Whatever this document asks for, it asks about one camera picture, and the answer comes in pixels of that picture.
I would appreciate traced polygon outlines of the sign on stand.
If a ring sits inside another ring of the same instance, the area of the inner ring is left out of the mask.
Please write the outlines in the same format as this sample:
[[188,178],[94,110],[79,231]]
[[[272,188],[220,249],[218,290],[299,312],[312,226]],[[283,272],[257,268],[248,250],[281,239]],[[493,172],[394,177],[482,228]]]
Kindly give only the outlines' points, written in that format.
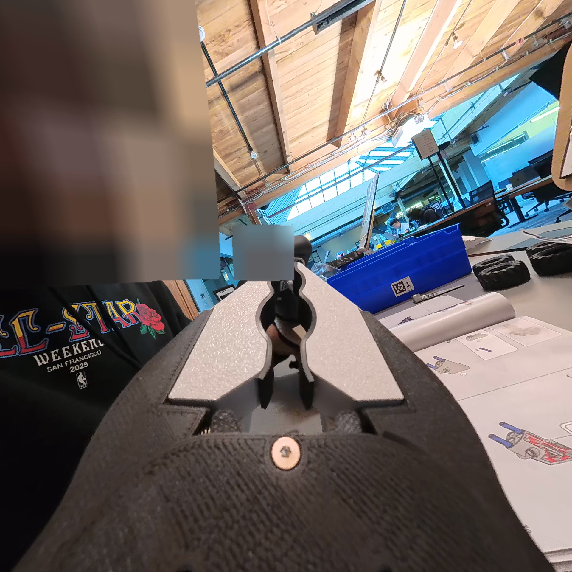
[[416,135],[413,135],[411,138],[411,141],[418,153],[419,159],[421,160],[428,160],[430,167],[433,170],[433,174],[435,175],[435,178],[437,180],[437,183],[442,191],[442,195],[444,196],[447,205],[448,205],[448,209],[450,211],[450,214],[453,214],[455,212],[455,207],[453,205],[453,203],[451,202],[449,196],[447,195],[447,190],[441,180],[441,176],[439,175],[438,171],[437,171],[437,167],[435,166],[435,164],[433,163],[433,157],[436,156],[438,163],[440,164],[440,168],[441,168],[441,172],[443,174],[443,177],[445,179],[445,181],[448,184],[448,187],[451,189],[451,191],[453,192],[453,198],[457,198],[460,201],[461,207],[464,208],[464,202],[462,200],[459,188],[456,184],[456,181],[454,179],[453,176],[453,172],[445,158],[444,155],[444,150],[441,149],[441,147],[438,146],[438,144],[436,143],[433,133],[432,131],[430,131],[430,129],[424,129],[421,132],[419,132]]

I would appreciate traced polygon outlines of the white ceiling light fixture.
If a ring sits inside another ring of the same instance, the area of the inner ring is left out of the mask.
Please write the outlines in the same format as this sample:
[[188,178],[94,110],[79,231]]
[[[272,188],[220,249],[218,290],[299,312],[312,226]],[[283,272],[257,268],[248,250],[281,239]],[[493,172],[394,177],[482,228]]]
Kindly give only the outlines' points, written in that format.
[[411,143],[411,138],[420,133],[423,129],[431,128],[435,121],[428,118],[426,114],[420,114],[409,118],[399,126],[392,136],[391,144],[394,148],[403,148]]

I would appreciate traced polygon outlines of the black rubber toy tire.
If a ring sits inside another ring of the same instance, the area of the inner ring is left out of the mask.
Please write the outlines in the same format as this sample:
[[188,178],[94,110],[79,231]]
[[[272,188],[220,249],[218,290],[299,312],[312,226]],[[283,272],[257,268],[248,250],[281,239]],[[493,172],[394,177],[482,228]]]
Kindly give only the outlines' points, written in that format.
[[547,249],[529,255],[533,270],[539,276],[562,275],[571,272],[571,249]]
[[531,280],[530,271],[525,262],[510,260],[489,265],[474,273],[483,290],[488,292],[508,290]]
[[571,265],[571,244],[541,241],[526,249],[533,267],[553,268]]
[[473,265],[472,270],[475,276],[480,276],[487,268],[494,267],[496,265],[502,265],[511,261],[514,261],[514,256],[512,254],[500,254],[497,256],[492,256],[486,260],[479,261]]

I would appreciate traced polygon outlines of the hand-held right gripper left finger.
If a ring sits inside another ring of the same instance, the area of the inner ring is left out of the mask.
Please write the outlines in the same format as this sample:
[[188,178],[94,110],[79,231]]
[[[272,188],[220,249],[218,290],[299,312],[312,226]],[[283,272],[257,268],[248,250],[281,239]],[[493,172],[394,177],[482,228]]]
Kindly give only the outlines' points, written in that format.
[[272,345],[261,322],[270,282],[249,281],[217,304],[206,321],[169,400],[214,410],[254,410],[257,380],[268,373]]

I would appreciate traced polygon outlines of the cardboard box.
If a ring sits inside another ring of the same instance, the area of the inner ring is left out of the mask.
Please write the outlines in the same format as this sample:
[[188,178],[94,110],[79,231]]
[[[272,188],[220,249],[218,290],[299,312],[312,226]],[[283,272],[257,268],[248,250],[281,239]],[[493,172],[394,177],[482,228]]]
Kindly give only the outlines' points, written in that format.
[[555,131],[551,176],[554,184],[566,192],[571,192],[571,106],[561,102]]

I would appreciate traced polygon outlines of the blue plastic bin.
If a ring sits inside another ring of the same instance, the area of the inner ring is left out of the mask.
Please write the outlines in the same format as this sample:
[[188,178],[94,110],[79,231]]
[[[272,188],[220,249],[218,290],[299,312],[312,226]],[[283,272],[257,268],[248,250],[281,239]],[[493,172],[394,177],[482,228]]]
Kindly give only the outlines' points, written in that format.
[[327,282],[361,310],[376,314],[471,272],[459,225],[453,225],[382,248]]

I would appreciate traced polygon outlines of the long wooden table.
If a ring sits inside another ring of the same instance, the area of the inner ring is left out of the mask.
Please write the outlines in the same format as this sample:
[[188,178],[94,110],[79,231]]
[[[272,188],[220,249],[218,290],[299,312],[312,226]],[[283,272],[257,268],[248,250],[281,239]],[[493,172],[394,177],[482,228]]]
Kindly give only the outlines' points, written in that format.
[[423,228],[413,232],[411,234],[411,236],[422,236],[424,234],[436,232],[438,230],[442,230],[444,228],[447,228],[450,226],[455,226],[455,225],[459,226],[459,230],[460,230],[462,235],[474,236],[474,235],[469,233],[470,231],[469,231],[468,225],[467,225],[469,212],[471,210],[473,210],[474,208],[475,208],[474,206],[469,206],[469,207],[462,209],[460,211],[456,211],[444,219],[441,219],[439,221],[436,221],[435,223],[426,225]]

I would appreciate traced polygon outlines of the thin metal hand tool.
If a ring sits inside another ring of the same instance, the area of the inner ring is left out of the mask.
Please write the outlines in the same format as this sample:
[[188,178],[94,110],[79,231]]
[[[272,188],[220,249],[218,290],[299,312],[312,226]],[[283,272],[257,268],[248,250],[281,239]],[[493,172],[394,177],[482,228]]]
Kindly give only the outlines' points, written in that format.
[[456,285],[454,287],[446,288],[443,290],[434,290],[434,291],[427,292],[424,294],[414,294],[411,297],[411,300],[412,300],[413,304],[420,304],[420,303],[424,303],[428,300],[434,299],[435,297],[440,297],[440,296],[446,295],[446,294],[448,294],[454,290],[458,290],[460,288],[464,288],[464,284],[459,284],[459,285]]

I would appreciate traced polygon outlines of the black office chair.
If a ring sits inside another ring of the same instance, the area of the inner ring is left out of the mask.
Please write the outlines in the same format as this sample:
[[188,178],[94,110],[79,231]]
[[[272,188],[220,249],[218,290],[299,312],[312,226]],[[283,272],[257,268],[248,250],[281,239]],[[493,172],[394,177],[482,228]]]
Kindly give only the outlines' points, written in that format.
[[468,199],[470,205],[475,207],[468,216],[467,225],[470,234],[487,237],[508,225],[507,216],[498,207],[491,180],[468,191]]

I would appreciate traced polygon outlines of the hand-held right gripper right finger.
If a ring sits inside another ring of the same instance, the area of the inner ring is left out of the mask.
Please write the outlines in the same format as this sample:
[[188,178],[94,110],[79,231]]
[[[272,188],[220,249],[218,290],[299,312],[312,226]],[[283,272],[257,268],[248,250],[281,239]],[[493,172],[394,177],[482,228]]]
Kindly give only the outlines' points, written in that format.
[[299,286],[301,365],[318,410],[358,410],[397,405],[399,388],[361,310],[337,290],[295,263]]

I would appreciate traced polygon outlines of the upright wooden board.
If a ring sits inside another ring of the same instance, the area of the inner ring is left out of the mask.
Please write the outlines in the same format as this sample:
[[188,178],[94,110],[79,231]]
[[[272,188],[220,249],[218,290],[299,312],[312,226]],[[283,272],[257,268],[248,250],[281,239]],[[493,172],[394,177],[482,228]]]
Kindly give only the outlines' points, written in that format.
[[374,218],[375,218],[375,197],[376,197],[379,175],[380,174],[376,172],[375,177],[369,182],[366,194],[366,202],[364,204],[363,219],[360,230],[360,239],[357,248],[358,252],[364,252],[369,247],[369,242],[371,239]]

